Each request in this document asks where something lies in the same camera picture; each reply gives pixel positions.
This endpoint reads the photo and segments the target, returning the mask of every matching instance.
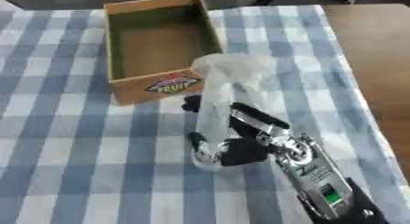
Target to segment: checkered tablecloth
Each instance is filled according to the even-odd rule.
[[[272,114],[324,143],[392,223],[409,189],[319,6],[210,12],[227,52],[280,57]],[[270,162],[197,169],[182,96],[117,106],[102,11],[0,13],[0,223],[303,224]]]

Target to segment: plastic bag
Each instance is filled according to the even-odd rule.
[[[268,101],[261,94],[260,83],[276,73],[272,57],[245,54],[213,54],[196,59],[194,72],[205,78],[196,132],[208,140],[210,151],[230,137],[231,104],[242,102],[264,110]]]

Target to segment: wooden table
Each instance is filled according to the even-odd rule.
[[[329,22],[410,181],[410,8],[329,5]]]

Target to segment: open box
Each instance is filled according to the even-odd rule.
[[[120,104],[199,91],[190,70],[198,57],[221,53],[203,0],[141,0],[108,4],[108,81]]]

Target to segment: table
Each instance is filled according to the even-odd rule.
[[[328,21],[361,91],[410,178],[410,8],[328,5]]]
[[[410,188],[322,8],[210,15],[226,52],[275,57],[265,111],[320,140],[393,224],[409,223]],[[183,96],[116,105],[103,25],[101,10],[0,12],[0,223],[309,223],[274,161],[217,174],[192,164]]]

